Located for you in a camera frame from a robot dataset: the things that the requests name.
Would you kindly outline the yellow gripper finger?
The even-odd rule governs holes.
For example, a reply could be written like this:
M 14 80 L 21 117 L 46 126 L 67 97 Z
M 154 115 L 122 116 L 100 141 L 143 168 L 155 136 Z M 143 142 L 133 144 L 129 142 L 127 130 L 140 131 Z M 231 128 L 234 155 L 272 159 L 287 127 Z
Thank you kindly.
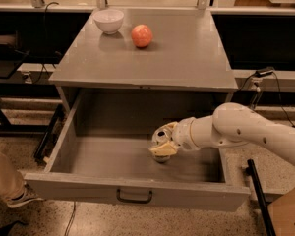
M 155 145 L 149 148 L 154 156 L 171 156 L 177 153 L 179 147 L 173 141 Z
M 156 133 L 159 135 L 159 136 L 164 136 L 164 135 L 167 135 L 169 136 L 174 128 L 176 127 L 177 125 L 177 122 L 170 122 L 168 124 L 165 124 L 163 126 L 161 126 L 157 131 Z

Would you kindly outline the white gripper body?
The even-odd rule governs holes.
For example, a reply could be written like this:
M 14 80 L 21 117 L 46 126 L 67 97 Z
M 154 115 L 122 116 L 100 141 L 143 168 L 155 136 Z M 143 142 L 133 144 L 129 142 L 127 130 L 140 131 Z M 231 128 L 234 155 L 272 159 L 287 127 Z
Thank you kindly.
M 176 124 L 172 132 L 172 140 L 182 151 L 196 151 L 200 148 L 194 143 L 191 135 L 191 127 L 194 117 L 183 119 Z

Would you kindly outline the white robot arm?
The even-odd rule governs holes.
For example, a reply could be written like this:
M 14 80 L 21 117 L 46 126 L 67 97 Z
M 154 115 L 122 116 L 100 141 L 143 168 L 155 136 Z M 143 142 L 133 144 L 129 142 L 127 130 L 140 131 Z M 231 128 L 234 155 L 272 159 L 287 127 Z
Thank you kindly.
M 295 166 L 295 128 L 274 123 L 238 103 L 219 105 L 212 115 L 187 118 L 159 127 L 149 151 L 170 157 L 179 150 L 232 148 L 251 143 L 263 147 Z

